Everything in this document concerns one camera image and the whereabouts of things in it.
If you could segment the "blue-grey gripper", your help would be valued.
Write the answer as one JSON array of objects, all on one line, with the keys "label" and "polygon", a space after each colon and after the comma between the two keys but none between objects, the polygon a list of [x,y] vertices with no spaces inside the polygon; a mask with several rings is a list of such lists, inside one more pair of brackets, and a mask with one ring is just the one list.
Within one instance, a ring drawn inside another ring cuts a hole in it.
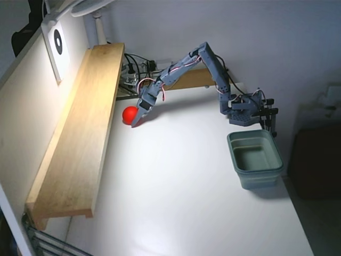
[{"label": "blue-grey gripper", "polygon": [[148,86],[142,86],[144,81],[138,83],[139,100],[137,102],[137,112],[131,123],[131,127],[137,127],[144,116],[146,116],[155,106],[157,96],[161,91],[163,81],[156,79],[155,81],[149,79],[150,84]]}]

